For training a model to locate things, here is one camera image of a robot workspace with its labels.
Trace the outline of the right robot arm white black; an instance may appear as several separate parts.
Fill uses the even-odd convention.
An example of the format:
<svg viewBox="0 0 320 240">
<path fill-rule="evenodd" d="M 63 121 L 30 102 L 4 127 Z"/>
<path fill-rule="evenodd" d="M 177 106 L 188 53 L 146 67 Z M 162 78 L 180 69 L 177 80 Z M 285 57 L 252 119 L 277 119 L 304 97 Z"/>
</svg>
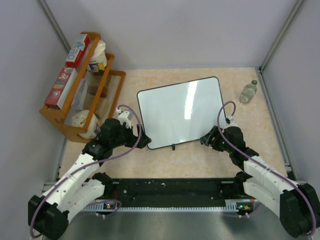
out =
<svg viewBox="0 0 320 240">
<path fill-rule="evenodd" d="M 291 180 L 267 165 L 246 145 L 239 127 L 214 126 L 199 140 L 213 150 L 229 154 L 232 163 L 241 169 L 234 178 L 234 194 L 260 201 L 279 218 L 291 237 L 313 235 L 320 227 L 320 200 L 314 187 Z"/>
</svg>

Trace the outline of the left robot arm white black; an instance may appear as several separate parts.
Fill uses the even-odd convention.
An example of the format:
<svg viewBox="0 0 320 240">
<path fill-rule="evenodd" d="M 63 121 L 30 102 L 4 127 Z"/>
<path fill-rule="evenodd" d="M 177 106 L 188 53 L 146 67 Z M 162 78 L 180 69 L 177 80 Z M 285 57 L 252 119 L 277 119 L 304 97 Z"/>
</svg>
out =
<svg viewBox="0 0 320 240">
<path fill-rule="evenodd" d="M 46 236 L 59 239 L 73 218 L 99 197 L 109 198 L 114 187 L 108 176 L 98 174 L 85 183 L 88 177 L 106 161 L 115 160 L 113 150 L 127 147 L 129 151 L 142 149 L 151 143 L 140 123 L 134 135 L 129 120 L 108 118 L 100 132 L 88 142 L 72 167 L 41 196 L 34 195 L 28 202 L 29 233 L 33 239 Z"/>
</svg>

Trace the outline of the white whiteboard black frame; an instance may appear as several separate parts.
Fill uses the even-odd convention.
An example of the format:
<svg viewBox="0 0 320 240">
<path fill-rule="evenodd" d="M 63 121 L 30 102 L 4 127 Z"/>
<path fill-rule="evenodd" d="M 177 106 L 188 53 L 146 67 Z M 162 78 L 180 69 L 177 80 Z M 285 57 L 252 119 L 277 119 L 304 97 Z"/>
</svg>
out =
<svg viewBox="0 0 320 240">
<path fill-rule="evenodd" d="M 141 90 L 137 101 L 150 150 L 196 141 L 214 126 L 226 126 L 215 76 Z"/>
</svg>

